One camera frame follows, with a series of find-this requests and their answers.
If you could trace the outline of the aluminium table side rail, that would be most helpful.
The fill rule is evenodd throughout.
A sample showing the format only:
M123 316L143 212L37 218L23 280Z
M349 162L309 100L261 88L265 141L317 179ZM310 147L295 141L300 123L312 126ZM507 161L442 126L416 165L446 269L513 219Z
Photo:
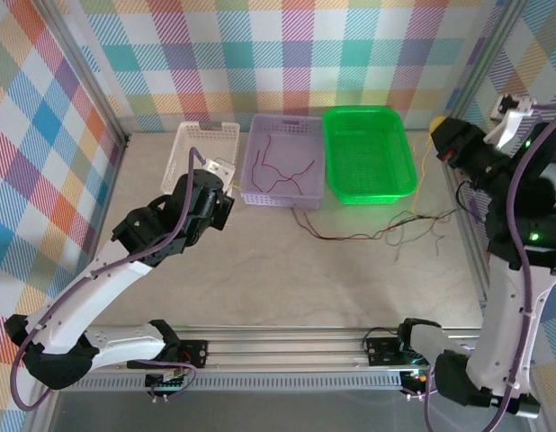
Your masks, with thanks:
M90 217L91 228L86 236L85 245L87 246L86 256L88 260L91 260L94 257L100 243L100 238L103 233L103 225L110 208L115 185L121 170L121 165L126 150L130 144L130 138L131 135L126 135L123 142L113 142L108 162L104 166L104 171L101 173L101 183L94 196L94 209Z
M489 297L489 269L475 223L476 215L471 212L471 206L462 193L465 181L448 163L440 161L440 165L444 171L448 193L457 210L457 226L470 267L472 284L477 294L480 310L484 312Z

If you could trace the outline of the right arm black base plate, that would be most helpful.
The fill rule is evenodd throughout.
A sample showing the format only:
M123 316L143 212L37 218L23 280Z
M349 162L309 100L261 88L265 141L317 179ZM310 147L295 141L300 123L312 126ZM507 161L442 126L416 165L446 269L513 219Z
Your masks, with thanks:
M410 347L403 347L397 337L368 337L363 341L369 366L429 365L427 360Z

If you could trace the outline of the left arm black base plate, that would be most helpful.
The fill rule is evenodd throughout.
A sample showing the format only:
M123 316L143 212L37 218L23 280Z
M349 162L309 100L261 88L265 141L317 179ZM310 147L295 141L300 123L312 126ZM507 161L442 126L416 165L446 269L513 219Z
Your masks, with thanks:
M207 357L207 340L180 340L167 343L153 359L130 360L126 365L128 369L157 369L176 368L178 364L188 364L202 369L207 363Z

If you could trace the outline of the green plastic mesh basket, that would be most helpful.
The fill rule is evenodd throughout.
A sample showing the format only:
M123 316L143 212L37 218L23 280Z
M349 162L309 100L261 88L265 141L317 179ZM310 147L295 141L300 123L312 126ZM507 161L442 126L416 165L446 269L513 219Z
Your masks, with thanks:
M386 106L338 106L322 116L327 181L346 205L390 204L417 188L403 122Z

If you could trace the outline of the purple perforated plastic basket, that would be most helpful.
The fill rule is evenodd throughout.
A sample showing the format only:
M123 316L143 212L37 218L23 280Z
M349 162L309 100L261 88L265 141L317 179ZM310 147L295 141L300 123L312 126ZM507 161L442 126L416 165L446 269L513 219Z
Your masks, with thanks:
M247 205L316 210L324 182L325 145L319 117L253 116L240 179Z

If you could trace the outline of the small black circuit board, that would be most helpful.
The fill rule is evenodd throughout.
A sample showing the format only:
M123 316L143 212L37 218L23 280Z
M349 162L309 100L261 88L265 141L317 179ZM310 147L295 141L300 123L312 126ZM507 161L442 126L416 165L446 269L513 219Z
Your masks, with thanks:
M427 370L402 371L399 373L400 392L411 397L421 397L426 393Z

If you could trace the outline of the green terminal circuit board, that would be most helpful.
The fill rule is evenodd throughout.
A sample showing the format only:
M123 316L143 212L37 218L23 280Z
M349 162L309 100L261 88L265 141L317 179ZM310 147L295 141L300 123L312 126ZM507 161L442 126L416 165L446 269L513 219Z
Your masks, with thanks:
M148 388L165 389L165 388L182 388L185 384L187 374L184 373L146 373L144 377L144 385Z

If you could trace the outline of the aluminium frame post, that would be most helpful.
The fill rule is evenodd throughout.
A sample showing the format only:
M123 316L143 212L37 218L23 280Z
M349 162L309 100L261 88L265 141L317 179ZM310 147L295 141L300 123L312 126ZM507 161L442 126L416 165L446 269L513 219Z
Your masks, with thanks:
M56 7L54 0L41 1L44 4L45 10L49 13L50 18L53 21L53 25L60 34L60 45L67 54L69 63L76 71L76 75L85 86L86 92L92 97L96 108L100 111L103 119L106 121L112 137L120 143L123 148L126 147L128 145L129 135L121 127L110 102L105 97L102 88L99 86L99 83L94 76L93 70L89 67L83 51L79 48L72 32L67 27L63 15Z
M480 91L488 82L499 52L511 35L528 0L453 0L439 34L462 42L445 79L433 117L450 115L490 127L489 110L496 96Z

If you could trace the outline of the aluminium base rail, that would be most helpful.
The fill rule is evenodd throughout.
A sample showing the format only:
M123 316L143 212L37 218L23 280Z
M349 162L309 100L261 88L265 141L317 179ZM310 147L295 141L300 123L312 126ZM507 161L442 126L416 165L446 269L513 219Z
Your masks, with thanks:
M77 345L91 348L92 367L98 369L126 365L130 360L153 359L170 342L207 340L206 369L321 371L365 367L369 363L363 341L390 337L398 337L396 329L248 326L172 329L158 322L139 327L91 326L78 339L60 331L46 350L63 354Z

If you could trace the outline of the white perforated plastic basket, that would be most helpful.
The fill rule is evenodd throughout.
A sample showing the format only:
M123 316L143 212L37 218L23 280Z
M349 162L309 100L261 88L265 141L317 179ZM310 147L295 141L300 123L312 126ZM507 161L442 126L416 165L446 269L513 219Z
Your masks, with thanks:
M161 184L162 193L171 194L178 179L188 172L191 148L196 148L204 160L225 159L236 167L237 172L239 133L240 126L235 122L181 122L166 164ZM202 168L204 164L198 160L193 166ZM226 194L232 196L232 193L233 185Z

